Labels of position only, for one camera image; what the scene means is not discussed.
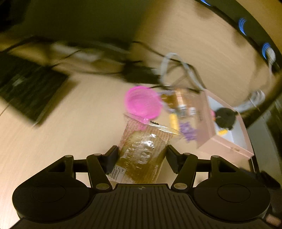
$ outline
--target pink lid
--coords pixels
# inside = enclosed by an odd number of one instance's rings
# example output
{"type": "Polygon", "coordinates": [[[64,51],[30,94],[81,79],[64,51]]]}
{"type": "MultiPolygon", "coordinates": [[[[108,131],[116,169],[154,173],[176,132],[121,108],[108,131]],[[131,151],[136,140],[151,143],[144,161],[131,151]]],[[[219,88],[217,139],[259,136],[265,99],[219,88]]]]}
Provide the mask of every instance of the pink lid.
{"type": "Polygon", "coordinates": [[[160,115],[162,102],[153,89],[145,86],[131,88],[125,95],[125,106],[129,113],[147,119],[160,115]]]}

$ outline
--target pink box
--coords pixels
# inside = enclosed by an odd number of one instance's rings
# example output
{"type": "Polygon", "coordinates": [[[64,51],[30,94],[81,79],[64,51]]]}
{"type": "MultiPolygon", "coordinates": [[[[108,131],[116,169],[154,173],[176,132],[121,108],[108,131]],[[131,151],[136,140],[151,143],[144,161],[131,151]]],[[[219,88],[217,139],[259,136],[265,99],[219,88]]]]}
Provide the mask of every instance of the pink box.
{"type": "Polygon", "coordinates": [[[235,164],[254,155],[246,127],[239,114],[236,116],[232,130],[223,136],[217,134],[219,127],[213,120],[211,110],[216,111],[221,107],[234,110],[231,106],[208,90],[195,97],[194,105],[199,118],[197,123],[197,147],[199,151],[221,156],[235,164]]]}

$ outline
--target packaged snack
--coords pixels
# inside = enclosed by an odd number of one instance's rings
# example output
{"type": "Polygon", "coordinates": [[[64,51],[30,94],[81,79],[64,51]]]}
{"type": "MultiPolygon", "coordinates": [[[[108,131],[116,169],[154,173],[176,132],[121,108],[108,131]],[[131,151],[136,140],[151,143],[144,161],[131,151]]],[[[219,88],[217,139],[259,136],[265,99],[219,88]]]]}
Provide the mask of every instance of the packaged snack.
{"type": "Polygon", "coordinates": [[[155,183],[168,141],[180,139],[181,134],[128,113],[125,117],[127,125],[119,144],[120,157],[108,177],[117,183],[155,183]]]}
{"type": "Polygon", "coordinates": [[[162,91],[160,97],[165,108],[170,113],[176,113],[179,118],[197,114],[196,108],[193,105],[194,94],[185,88],[162,91]]]}

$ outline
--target blue light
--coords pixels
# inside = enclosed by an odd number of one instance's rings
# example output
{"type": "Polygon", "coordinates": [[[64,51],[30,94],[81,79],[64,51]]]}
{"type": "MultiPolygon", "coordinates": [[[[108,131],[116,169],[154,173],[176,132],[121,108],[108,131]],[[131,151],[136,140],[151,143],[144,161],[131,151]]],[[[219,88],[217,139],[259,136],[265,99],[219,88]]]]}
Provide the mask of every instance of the blue light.
{"type": "Polygon", "coordinates": [[[267,50],[269,47],[271,47],[271,45],[270,45],[268,42],[266,42],[266,43],[263,44],[263,47],[262,47],[262,49],[261,49],[261,53],[262,53],[262,55],[263,55],[263,57],[264,57],[265,59],[266,59],[265,53],[266,53],[266,50],[267,50]]]}
{"type": "Polygon", "coordinates": [[[205,0],[201,0],[201,2],[207,4],[208,6],[211,6],[210,4],[208,4],[205,0]]]}
{"type": "Polygon", "coordinates": [[[244,31],[244,24],[247,20],[244,19],[244,18],[240,18],[239,22],[238,22],[238,25],[239,25],[239,29],[240,31],[246,36],[246,33],[244,31]]]}

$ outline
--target cable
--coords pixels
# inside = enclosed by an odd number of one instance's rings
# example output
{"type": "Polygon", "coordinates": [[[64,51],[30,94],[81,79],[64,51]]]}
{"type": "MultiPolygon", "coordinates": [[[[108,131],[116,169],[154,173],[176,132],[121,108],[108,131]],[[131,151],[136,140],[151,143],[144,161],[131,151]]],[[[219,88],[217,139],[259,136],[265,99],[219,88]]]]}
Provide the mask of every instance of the cable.
{"type": "Polygon", "coordinates": [[[83,73],[83,74],[93,74],[93,75],[116,75],[121,74],[121,72],[91,72],[91,71],[81,71],[75,70],[76,73],[83,73]]]}
{"type": "MultiPolygon", "coordinates": [[[[81,52],[82,50],[84,50],[84,49],[76,50],[76,51],[74,51],[73,53],[71,53],[71,54],[69,54],[69,55],[67,55],[67,56],[65,56],[65,57],[63,57],[63,58],[61,58],[61,59],[59,59],[59,61],[65,60],[65,59],[71,57],[72,55],[74,55],[74,54],[76,54],[76,53],[78,53],[78,52],[81,52]]],[[[54,67],[56,67],[56,66],[62,64],[62,63],[59,62],[59,61],[58,61],[56,64],[53,64],[53,65],[51,65],[51,66],[49,66],[49,67],[50,67],[50,68],[54,68],[54,67]]]]}
{"type": "MultiPolygon", "coordinates": [[[[139,45],[143,46],[145,49],[147,49],[148,51],[150,51],[150,52],[152,52],[152,53],[154,53],[154,54],[156,54],[156,55],[159,55],[159,56],[161,56],[161,57],[165,57],[165,55],[163,55],[163,54],[157,52],[156,50],[152,49],[150,46],[148,46],[148,45],[145,44],[144,42],[141,42],[141,41],[133,41],[132,43],[133,43],[133,44],[139,44],[139,45]]],[[[177,62],[177,63],[180,63],[180,65],[178,65],[178,66],[181,66],[181,61],[180,61],[180,60],[173,59],[173,58],[170,58],[170,60],[171,60],[171,61],[174,61],[174,62],[177,62]]],[[[198,81],[201,83],[201,85],[203,86],[203,88],[206,89],[206,86],[205,86],[203,80],[201,79],[200,75],[198,74],[196,68],[195,68],[193,65],[191,65],[191,64],[188,64],[188,63],[186,63],[186,64],[192,69],[192,71],[194,71],[194,74],[195,74],[195,76],[197,77],[198,81]]]]}
{"type": "Polygon", "coordinates": [[[177,85],[178,83],[180,83],[182,80],[184,80],[185,78],[187,78],[187,74],[184,74],[182,77],[179,77],[176,81],[174,81],[172,83],[172,85],[177,85]]]}
{"type": "Polygon", "coordinates": [[[4,113],[4,111],[10,106],[10,104],[8,104],[5,109],[1,112],[0,116],[4,113]]]}
{"type": "Polygon", "coordinates": [[[164,81],[164,76],[167,73],[167,68],[168,68],[168,62],[171,60],[172,56],[177,56],[179,61],[181,62],[182,66],[184,67],[184,69],[186,70],[186,72],[188,73],[188,75],[190,76],[191,80],[193,81],[194,85],[197,86],[201,91],[204,90],[204,87],[199,83],[199,81],[196,79],[194,72],[190,69],[190,67],[188,66],[188,64],[186,64],[185,62],[183,62],[182,58],[173,52],[168,53],[160,66],[160,82],[163,85],[166,85],[165,81],[164,81]]]}
{"type": "MultiPolygon", "coordinates": [[[[266,85],[271,85],[272,81],[272,65],[276,61],[276,56],[275,52],[271,47],[268,47],[266,50],[266,56],[268,60],[268,81],[266,85]]],[[[238,107],[234,107],[236,111],[239,113],[245,112],[247,110],[250,110],[251,108],[255,107],[258,109],[258,106],[261,105],[265,101],[265,94],[264,92],[260,89],[257,91],[254,91],[249,99],[245,101],[243,104],[241,104],[238,107]]]]}
{"type": "Polygon", "coordinates": [[[156,85],[156,86],[152,86],[152,87],[150,87],[150,88],[158,88],[158,87],[161,87],[161,88],[163,88],[163,89],[165,89],[165,90],[167,90],[168,89],[168,87],[166,87],[166,86],[164,86],[164,85],[156,85]]]}
{"type": "Polygon", "coordinates": [[[18,42],[16,44],[14,44],[14,45],[11,45],[10,47],[2,50],[1,52],[9,52],[12,49],[17,48],[19,46],[22,46],[22,45],[25,45],[25,44],[28,44],[28,43],[31,43],[31,42],[38,42],[38,41],[39,41],[38,37],[31,36],[31,37],[28,37],[28,38],[26,38],[26,39],[24,39],[24,40],[22,40],[22,41],[20,41],[20,42],[18,42]]]}

